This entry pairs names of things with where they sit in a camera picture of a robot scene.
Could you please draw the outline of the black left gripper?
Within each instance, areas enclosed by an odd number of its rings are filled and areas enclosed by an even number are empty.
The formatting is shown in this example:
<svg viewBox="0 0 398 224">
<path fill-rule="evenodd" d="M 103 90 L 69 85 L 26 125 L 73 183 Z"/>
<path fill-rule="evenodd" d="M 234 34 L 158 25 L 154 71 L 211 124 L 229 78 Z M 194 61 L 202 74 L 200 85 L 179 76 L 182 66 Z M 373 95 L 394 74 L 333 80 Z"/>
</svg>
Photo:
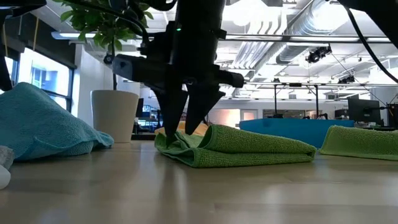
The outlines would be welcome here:
<svg viewBox="0 0 398 224">
<path fill-rule="evenodd" d="M 218 41 L 226 38 L 220 18 L 179 18 L 169 21 L 164 32 L 153 33 L 143 42 L 140 57 L 118 54 L 113 72 L 134 82 L 155 88 L 166 134 L 166 146 L 176 141 L 175 132 L 188 101 L 185 133 L 193 134 L 208 112 L 225 96 L 219 84 L 241 88 L 239 73 L 215 65 Z M 188 85 L 184 90 L 169 90 Z"/>
</svg>

